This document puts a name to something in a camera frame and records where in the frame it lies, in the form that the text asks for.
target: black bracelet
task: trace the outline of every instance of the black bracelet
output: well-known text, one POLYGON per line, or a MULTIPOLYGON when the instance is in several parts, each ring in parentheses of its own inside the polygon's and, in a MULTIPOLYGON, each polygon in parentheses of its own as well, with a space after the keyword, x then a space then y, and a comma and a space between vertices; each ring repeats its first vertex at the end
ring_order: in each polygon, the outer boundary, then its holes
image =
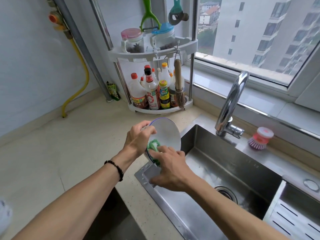
POLYGON ((113 161, 111 161, 111 160, 108 160, 108 161, 105 161, 105 163, 104 164, 106 164, 106 163, 111 163, 112 165, 114 165, 116 168, 117 168, 117 170, 118 170, 118 173, 119 173, 119 175, 120 175, 120 180, 119 180, 119 182, 121 182, 122 180, 123 180, 123 172, 122 172, 122 170, 121 170, 121 168, 118 166, 118 165, 116 165, 113 161))

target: hand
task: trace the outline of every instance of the hand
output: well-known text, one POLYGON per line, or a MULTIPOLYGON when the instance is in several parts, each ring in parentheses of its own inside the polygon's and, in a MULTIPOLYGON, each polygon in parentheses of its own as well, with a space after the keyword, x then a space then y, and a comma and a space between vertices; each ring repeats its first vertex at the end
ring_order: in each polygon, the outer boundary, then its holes
POLYGON ((159 160, 161 167, 160 175, 150 179, 150 183, 168 190, 186 192, 188 182, 196 175, 186 164, 185 153, 165 145, 159 146, 158 151, 148 150, 152 157, 159 160))
POLYGON ((150 121, 144 120, 132 126, 130 131, 127 132, 127 138, 125 140, 123 148, 134 149, 136 153, 135 158, 140 157, 146 150, 150 135, 157 133, 156 129, 152 125, 141 131, 143 127, 149 124, 150 121))

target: blue lid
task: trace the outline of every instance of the blue lid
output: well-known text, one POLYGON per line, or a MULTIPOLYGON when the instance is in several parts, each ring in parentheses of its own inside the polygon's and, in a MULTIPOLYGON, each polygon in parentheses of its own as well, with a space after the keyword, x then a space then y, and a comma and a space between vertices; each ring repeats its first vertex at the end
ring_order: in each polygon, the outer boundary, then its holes
POLYGON ((155 35, 159 35, 159 34, 168 33, 169 31, 171 31, 173 29, 174 29, 174 26, 167 22, 167 23, 162 23, 160 29, 158 29, 158 30, 154 29, 154 31, 152 31, 152 33, 155 35))

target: faucet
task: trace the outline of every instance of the faucet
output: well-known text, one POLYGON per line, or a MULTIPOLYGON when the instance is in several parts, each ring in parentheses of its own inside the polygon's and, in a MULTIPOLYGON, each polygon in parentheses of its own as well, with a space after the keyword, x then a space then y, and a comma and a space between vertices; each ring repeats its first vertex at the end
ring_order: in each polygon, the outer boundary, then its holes
POLYGON ((226 98, 221 112, 219 114, 216 126, 216 134, 220 137, 226 136, 226 133, 233 135, 234 137, 240 139, 244 129, 232 125, 232 113, 238 104, 238 100, 242 94, 243 89, 249 79, 250 73, 247 71, 242 71, 234 84, 231 87, 231 90, 226 98))

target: green seasoning packet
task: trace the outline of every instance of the green seasoning packet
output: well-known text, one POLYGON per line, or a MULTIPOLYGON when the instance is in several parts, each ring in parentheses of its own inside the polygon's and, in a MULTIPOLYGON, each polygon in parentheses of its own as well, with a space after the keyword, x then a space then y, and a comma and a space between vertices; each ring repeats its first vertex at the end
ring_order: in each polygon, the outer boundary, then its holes
POLYGON ((111 97, 116 100, 119 101, 120 100, 120 96, 117 92, 117 86, 113 83, 109 83, 108 81, 106 82, 106 88, 108 89, 108 92, 110 93, 111 97))
MULTIPOLYGON (((146 147, 148 150, 154 150, 154 151, 158 151, 158 149, 157 149, 157 147, 159 147, 160 146, 160 143, 159 143, 159 141, 157 140, 157 139, 154 139, 154 140, 152 140, 152 141, 150 141, 149 143, 148 143, 148 146, 146 147)), ((155 159, 155 158, 153 158, 153 157, 151 157, 151 159, 154 161, 154 163, 159 167, 160 166, 160 162, 159 162, 159 160, 158 159, 155 159)))

